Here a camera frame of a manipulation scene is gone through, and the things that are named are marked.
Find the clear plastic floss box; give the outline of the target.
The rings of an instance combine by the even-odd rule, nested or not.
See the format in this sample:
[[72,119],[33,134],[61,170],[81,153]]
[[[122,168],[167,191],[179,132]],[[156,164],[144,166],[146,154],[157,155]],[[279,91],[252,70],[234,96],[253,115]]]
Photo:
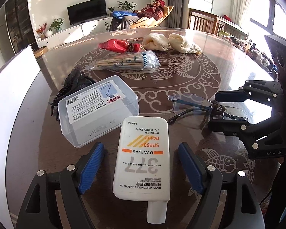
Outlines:
[[81,148],[139,115],[138,96],[119,76],[111,76],[59,101],[58,114],[64,137]]

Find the rimless eyeglasses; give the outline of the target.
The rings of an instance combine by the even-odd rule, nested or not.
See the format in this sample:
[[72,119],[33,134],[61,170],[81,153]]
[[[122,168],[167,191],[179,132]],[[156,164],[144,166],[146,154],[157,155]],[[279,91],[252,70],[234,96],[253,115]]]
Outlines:
[[210,101],[196,94],[169,95],[167,100],[173,103],[174,116],[168,119],[170,125],[186,118],[195,123],[204,123],[210,118],[248,120],[245,111],[234,106],[221,105],[216,100]]

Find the white sunscreen bottle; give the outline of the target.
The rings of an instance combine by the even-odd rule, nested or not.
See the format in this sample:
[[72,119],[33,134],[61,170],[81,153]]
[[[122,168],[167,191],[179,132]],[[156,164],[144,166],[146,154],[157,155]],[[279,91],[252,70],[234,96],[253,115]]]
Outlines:
[[170,147],[165,119],[124,119],[112,191],[121,200],[147,202],[148,223],[165,223],[170,200]]

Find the black bow hair claw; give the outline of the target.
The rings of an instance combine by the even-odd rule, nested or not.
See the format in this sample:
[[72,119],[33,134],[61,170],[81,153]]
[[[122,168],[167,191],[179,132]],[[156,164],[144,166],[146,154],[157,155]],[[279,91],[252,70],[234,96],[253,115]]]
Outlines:
[[91,77],[86,75],[80,70],[80,68],[75,68],[67,76],[63,83],[63,88],[56,94],[51,104],[51,116],[54,115],[54,108],[56,107],[56,121],[59,122],[59,112],[58,112],[58,103],[66,98],[67,96],[82,90],[85,87],[88,87],[96,83]]

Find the red candy pouch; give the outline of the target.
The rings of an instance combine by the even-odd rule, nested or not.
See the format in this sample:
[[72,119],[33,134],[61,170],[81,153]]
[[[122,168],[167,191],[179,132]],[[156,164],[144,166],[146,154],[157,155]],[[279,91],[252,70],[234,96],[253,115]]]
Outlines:
[[106,42],[100,43],[99,48],[115,53],[132,53],[145,50],[145,48],[141,44],[133,44],[125,40],[119,39],[110,39]]

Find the wooden chair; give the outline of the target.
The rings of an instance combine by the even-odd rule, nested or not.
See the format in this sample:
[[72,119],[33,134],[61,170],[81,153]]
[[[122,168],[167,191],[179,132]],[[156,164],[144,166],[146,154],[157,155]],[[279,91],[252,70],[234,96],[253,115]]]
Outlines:
[[226,30],[226,28],[227,24],[220,20],[220,17],[217,15],[197,9],[189,9],[189,30],[211,33],[218,36],[219,32]]

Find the brown cardboard carton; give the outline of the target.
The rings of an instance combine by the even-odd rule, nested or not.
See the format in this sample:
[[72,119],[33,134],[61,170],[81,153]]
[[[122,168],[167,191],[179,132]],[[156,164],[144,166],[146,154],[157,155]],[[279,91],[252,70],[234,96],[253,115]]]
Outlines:
[[48,52],[48,47],[47,46],[43,46],[37,50],[34,51],[34,55],[35,55],[35,58],[38,58],[42,55],[44,55],[45,53]]

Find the round white vase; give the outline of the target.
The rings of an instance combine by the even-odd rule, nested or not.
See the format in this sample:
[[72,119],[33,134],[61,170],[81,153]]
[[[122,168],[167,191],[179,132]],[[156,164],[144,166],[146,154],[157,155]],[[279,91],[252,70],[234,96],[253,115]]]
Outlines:
[[48,38],[48,37],[50,37],[50,36],[52,36],[52,35],[53,35],[52,30],[47,30],[46,33],[45,33],[45,37],[46,37],[46,38]]

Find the white tv cabinet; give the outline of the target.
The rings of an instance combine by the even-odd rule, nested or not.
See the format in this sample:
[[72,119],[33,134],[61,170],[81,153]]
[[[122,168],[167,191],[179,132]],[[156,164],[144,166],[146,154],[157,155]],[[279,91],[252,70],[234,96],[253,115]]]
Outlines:
[[110,24],[113,17],[105,17],[98,20],[93,20],[85,22],[76,26],[72,26],[68,29],[62,30],[55,33],[40,42],[38,42],[38,47],[48,47],[48,49],[61,46],[62,44],[67,44],[74,42],[76,40],[82,39],[90,34],[99,34],[109,31]]

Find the red flowers in vase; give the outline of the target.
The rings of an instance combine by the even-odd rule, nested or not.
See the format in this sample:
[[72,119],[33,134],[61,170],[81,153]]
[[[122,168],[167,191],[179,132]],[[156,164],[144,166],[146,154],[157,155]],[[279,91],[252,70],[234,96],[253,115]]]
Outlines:
[[39,25],[38,29],[36,30],[36,33],[38,34],[41,40],[45,39],[46,27],[47,23],[43,23],[42,25]]

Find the green potted plant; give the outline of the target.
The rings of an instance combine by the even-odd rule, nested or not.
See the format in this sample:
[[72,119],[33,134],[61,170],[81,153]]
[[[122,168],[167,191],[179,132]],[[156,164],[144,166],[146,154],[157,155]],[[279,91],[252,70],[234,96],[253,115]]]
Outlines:
[[59,32],[60,30],[62,30],[63,23],[64,23],[64,18],[54,19],[49,27],[49,30]]

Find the leafy plant by television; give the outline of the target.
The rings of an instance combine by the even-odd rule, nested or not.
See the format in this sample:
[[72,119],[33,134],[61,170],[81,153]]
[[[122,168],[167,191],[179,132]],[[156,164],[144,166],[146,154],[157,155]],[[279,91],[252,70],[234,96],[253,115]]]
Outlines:
[[128,2],[128,1],[118,1],[117,8],[123,10],[123,11],[133,11],[135,10],[135,7],[137,6],[134,2]]

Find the dark display cabinet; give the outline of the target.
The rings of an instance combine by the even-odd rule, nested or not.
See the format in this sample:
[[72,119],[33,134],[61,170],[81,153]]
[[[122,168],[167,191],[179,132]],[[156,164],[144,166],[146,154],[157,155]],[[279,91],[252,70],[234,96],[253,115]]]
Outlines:
[[38,49],[31,25],[28,1],[8,0],[5,3],[7,30],[15,54],[31,45],[33,50]]

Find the black television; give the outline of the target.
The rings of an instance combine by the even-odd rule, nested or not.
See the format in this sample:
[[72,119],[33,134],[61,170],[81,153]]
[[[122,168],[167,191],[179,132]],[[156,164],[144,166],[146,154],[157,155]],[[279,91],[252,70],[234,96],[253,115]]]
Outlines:
[[71,25],[103,17],[107,14],[106,0],[89,0],[67,8]]

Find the blue bag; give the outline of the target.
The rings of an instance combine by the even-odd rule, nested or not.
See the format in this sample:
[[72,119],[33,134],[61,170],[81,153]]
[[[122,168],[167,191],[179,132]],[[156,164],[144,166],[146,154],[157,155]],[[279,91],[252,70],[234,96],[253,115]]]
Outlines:
[[112,16],[122,20],[125,16],[137,16],[137,13],[133,13],[131,11],[113,11]]

